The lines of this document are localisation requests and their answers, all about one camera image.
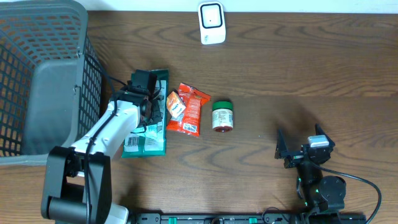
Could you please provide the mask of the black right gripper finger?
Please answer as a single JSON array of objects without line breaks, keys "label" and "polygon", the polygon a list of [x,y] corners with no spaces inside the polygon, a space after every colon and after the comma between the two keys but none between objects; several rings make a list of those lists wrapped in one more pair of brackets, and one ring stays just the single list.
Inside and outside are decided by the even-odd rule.
[{"label": "black right gripper finger", "polygon": [[318,123],[315,124],[315,133],[317,136],[324,135],[329,142],[329,146],[335,147],[335,142],[324,132]]},{"label": "black right gripper finger", "polygon": [[275,159],[284,159],[289,155],[288,147],[286,145],[284,135],[282,130],[279,129],[277,132],[277,144],[275,149],[274,158]]}]

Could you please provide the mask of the small orange box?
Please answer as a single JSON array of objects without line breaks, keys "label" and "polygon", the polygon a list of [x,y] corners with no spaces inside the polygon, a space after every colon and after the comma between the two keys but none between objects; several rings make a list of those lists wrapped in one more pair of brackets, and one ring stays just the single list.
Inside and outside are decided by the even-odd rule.
[{"label": "small orange box", "polygon": [[175,91],[167,97],[166,107],[173,118],[178,118],[186,109],[185,103]]}]

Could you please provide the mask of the green 3M package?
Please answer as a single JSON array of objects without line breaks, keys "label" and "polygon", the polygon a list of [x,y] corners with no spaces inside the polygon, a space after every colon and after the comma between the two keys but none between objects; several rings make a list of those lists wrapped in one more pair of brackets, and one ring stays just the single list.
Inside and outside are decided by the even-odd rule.
[{"label": "green 3M package", "polygon": [[122,158],[164,156],[166,154],[165,128],[167,125],[166,94],[169,70],[151,70],[157,75],[155,98],[152,100],[152,122],[132,131],[124,140]]}]

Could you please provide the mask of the red snack packet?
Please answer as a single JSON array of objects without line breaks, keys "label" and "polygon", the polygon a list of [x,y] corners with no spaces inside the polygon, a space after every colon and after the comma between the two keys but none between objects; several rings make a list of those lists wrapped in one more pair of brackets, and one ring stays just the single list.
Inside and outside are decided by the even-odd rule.
[{"label": "red snack packet", "polygon": [[211,100],[211,96],[184,83],[177,92],[186,108],[177,118],[171,117],[166,130],[199,137],[201,107]]}]

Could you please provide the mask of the green lid jar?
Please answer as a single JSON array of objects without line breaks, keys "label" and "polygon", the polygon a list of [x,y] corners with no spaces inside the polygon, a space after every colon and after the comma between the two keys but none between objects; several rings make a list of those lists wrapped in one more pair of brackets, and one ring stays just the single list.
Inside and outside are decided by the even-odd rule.
[{"label": "green lid jar", "polygon": [[233,104],[230,101],[217,101],[212,106],[212,128],[219,133],[230,132],[234,128]]}]

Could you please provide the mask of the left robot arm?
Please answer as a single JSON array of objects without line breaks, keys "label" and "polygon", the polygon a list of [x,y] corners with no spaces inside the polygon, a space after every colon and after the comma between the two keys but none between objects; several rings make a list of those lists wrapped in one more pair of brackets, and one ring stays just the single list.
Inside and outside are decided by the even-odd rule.
[{"label": "left robot arm", "polygon": [[40,208],[44,218],[61,223],[128,222],[129,210],[112,202],[111,159],[135,129],[153,122],[160,87],[155,73],[136,70],[81,139],[49,152]]}]

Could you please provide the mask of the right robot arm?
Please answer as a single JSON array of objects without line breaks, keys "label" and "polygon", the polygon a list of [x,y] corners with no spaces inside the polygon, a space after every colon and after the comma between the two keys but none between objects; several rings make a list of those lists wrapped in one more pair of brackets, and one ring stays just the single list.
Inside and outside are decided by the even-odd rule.
[{"label": "right robot arm", "polygon": [[288,149],[282,131],[278,130],[274,157],[283,159],[286,169],[297,169],[297,194],[307,207],[306,212],[297,215],[296,222],[319,222],[320,218],[316,218],[319,215],[331,221],[345,207],[346,182],[337,176],[324,176],[319,167],[331,158],[334,147],[335,143],[319,124],[315,125],[315,135],[308,137],[308,143],[302,144],[298,151]]}]

